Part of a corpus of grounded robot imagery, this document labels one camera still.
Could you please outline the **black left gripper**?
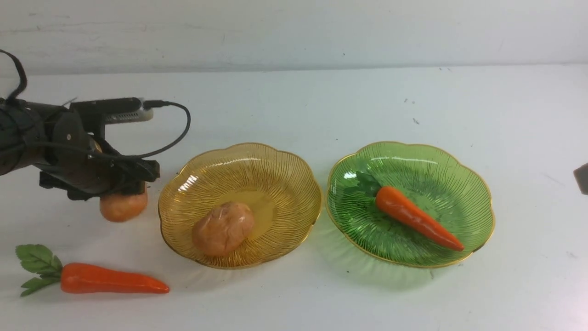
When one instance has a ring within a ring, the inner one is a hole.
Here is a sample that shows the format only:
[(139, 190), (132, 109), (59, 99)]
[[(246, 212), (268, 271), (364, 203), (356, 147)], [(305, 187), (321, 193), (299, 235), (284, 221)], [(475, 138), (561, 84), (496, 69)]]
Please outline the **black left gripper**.
[(72, 201), (110, 193), (141, 195), (145, 182), (160, 178), (160, 165), (155, 160), (116, 156), (110, 161), (90, 155), (97, 152), (97, 143), (84, 129), (76, 111), (67, 110), (57, 116), (45, 151), (45, 161), (39, 163), (39, 185), (64, 190)]

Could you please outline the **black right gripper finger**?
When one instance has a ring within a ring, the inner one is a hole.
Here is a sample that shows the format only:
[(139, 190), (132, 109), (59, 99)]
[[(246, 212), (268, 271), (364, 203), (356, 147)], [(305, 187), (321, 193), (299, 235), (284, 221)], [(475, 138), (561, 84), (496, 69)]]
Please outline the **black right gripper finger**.
[(588, 195), (588, 163), (573, 170), (576, 184), (583, 195)]

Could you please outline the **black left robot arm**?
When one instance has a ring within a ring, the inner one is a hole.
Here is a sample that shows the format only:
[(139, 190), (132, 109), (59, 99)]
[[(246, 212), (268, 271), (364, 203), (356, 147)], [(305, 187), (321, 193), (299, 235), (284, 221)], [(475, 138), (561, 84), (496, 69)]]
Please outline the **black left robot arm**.
[(160, 177), (145, 156), (126, 157), (105, 139), (108, 124), (142, 121), (136, 97), (74, 102), (69, 107), (1, 100), (1, 174), (34, 166), (39, 185), (70, 200), (136, 195)]

